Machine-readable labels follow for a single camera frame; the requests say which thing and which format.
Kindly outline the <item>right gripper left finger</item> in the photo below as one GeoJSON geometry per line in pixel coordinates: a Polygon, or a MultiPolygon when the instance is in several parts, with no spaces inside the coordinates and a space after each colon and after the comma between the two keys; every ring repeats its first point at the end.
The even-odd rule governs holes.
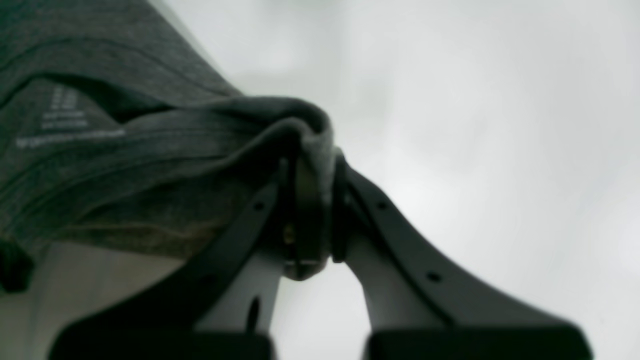
{"type": "Polygon", "coordinates": [[[326,255],[322,202],[308,161],[275,176],[222,236],[143,291],[71,323],[50,360],[276,360],[269,336],[281,277],[326,255]]]}

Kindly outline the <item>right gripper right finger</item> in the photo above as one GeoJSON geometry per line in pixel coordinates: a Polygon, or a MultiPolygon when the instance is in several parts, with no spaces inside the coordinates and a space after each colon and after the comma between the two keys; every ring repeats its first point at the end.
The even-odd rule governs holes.
{"type": "Polygon", "coordinates": [[[334,161],[334,262],[362,287],[364,360],[592,360],[580,328],[481,280],[423,237],[393,201],[334,161]]]}

